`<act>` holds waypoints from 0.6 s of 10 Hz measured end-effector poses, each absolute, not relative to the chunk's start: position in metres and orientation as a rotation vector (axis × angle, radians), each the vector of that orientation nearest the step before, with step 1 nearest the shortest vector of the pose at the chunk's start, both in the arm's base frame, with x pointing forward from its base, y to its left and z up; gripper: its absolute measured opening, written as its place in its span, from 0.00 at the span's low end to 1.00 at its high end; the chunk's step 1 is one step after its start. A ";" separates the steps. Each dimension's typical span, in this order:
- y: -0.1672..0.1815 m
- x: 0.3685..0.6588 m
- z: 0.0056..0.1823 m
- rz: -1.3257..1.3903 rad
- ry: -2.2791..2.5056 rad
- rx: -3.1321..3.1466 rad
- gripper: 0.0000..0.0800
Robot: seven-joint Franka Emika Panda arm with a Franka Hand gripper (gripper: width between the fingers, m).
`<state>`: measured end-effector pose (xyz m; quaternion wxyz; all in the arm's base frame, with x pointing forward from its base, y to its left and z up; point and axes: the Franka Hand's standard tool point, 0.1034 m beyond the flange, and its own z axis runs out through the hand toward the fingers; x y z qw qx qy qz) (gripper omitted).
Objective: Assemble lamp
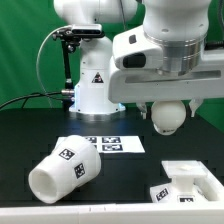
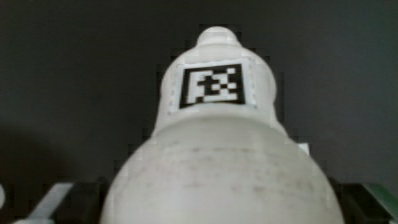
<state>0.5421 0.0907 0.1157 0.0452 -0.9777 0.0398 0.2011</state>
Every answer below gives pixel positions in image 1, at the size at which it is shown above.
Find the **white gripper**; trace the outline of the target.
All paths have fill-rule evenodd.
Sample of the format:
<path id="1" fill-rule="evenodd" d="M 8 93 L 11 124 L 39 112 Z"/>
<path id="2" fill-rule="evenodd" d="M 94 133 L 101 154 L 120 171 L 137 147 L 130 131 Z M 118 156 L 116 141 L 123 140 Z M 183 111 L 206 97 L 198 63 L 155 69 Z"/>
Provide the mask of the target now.
<path id="1" fill-rule="evenodd" d="M 113 103 L 137 103 L 143 119 L 143 102 L 191 100 L 191 117 L 206 98 L 224 97 L 224 50 L 202 53 L 199 64 L 183 76 L 160 75 L 155 70 L 118 69 L 110 62 L 108 98 Z"/>

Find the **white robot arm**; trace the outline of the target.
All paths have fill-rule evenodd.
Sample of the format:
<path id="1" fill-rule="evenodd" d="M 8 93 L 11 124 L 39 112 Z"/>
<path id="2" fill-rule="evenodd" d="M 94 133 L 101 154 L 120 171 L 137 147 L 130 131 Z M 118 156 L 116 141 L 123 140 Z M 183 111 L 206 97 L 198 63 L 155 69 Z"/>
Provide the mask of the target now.
<path id="1" fill-rule="evenodd" d="M 135 103 L 224 97 L 224 49 L 207 50 L 211 0 L 53 0 L 80 46 L 69 111 L 111 116 Z"/>

